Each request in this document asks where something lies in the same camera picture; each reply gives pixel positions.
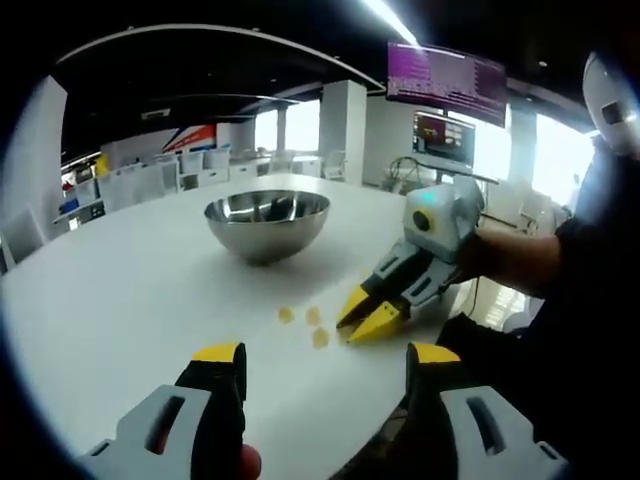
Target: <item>stainless steel bowl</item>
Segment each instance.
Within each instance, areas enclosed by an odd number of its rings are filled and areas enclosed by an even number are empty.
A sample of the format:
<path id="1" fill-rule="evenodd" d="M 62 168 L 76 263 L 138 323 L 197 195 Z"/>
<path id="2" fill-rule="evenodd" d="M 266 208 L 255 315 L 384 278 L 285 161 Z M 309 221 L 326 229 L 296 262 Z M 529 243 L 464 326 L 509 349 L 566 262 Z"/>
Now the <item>stainless steel bowl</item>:
<path id="1" fill-rule="evenodd" d="M 320 233 L 329 199 L 293 190 L 247 192 L 210 203 L 204 211 L 220 243 L 249 263 L 291 257 Z"/>

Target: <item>black ceiling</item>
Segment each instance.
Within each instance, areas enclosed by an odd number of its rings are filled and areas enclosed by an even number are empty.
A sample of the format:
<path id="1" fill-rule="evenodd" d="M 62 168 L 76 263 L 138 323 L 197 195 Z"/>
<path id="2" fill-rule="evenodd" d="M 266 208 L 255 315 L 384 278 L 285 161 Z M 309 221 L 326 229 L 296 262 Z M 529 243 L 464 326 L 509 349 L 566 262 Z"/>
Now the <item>black ceiling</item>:
<path id="1" fill-rule="evenodd" d="M 576 10 L 568 7 L 565 12 L 563 2 L 385 1 L 420 43 L 491 58 L 504 63 L 511 77 L 582 100 L 582 65 L 598 39 L 592 22 L 584 16 L 576 21 Z M 166 23 L 258 28 L 337 56 L 379 82 L 386 79 L 387 42 L 401 40 L 362 0 L 233 0 L 174 4 L 168 12 L 157 4 L 156 11 L 147 7 L 141 14 L 108 7 L 76 8 L 73 15 L 58 15 L 60 20 L 37 30 L 46 40 L 38 60 L 50 62 L 49 71 L 69 93 L 63 163 L 107 141 L 144 131 L 237 121 L 228 116 L 255 113 L 249 108 L 258 100 L 254 95 L 276 96 L 293 87 L 344 78 L 373 88 L 353 73 L 296 49 L 210 31 L 132 35 L 53 65 L 106 35 Z M 144 111 L 167 107 L 171 114 L 166 119 L 140 118 Z"/>

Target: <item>monitor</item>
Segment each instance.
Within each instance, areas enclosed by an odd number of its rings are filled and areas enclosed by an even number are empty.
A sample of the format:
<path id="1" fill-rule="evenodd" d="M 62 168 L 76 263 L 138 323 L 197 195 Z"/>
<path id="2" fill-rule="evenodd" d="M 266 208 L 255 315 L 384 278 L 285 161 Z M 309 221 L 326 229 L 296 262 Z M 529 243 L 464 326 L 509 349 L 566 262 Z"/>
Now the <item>monitor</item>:
<path id="1" fill-rule="evenodd" d="M 475 126 L 427 112 L 413 117 L 413 152 L 445 158 L 473 168 Z"/>
<path id="2" fill-rule="evenodd" d="M 504 66 L 433 46 L 389 43 L 388 52 L 388 100 L 453 110 L 504 128 Z"/>

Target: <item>food crumb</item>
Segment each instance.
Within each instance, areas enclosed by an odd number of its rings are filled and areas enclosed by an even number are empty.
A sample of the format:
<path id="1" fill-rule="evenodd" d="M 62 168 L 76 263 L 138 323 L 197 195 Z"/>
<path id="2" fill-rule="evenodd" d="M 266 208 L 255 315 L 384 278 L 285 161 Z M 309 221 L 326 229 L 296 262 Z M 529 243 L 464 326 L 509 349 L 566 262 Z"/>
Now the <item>food crumb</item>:
<path id="1" fill-rule="evenodd" d="M 318 307 L 311 307 L 307 310 L 307 323 L 312 327 L 317 327 L 322 322 L 322 318 L 320 317 L 320 310 Z"/>
<path id="2" fill-rule="evenodd" d="M 285 325 L 293 322 L 293 311 L 288 307 L 281 307 L 278 310 L 278 319 Z"/>
<path id="3" fill-rule="evenodd" d="M 319 350 L 329 345 L 329 333 L 322 327 L 318 327 L 313 331 L 313 348 Z"/>

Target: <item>white table surface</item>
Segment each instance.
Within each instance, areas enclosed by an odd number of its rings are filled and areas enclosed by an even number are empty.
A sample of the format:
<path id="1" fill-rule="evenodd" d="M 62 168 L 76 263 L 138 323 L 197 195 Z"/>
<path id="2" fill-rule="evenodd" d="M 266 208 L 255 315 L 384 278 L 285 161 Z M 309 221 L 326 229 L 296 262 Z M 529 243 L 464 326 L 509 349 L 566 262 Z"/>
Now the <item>white table surface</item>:
<path id="1" fill-rule="evenodd" d="M 269 268 L 232 257 L 209 231 L 208 202 L 292 188 L 331 200 L 305 251 Z M 116 422 L 173 384 L 198 349 L 243 341 L 245 443 L 264 479 L 325 479 L 375 434 L 404 394 L 409 338 L 435 341 L 447 309 L 407 335 L 369 346 L 338 341 L 350 290 L 402 235 L 404 198 L 298 175 L 219 184 L 95 220 L 49 243 L 0 279 L 8 338 L 25 386 L 71 454 L 114 438 Z M 278 321 L 279 307 L 295 320 Z M 312 348 L 305 312 L 330 333 Z"/>

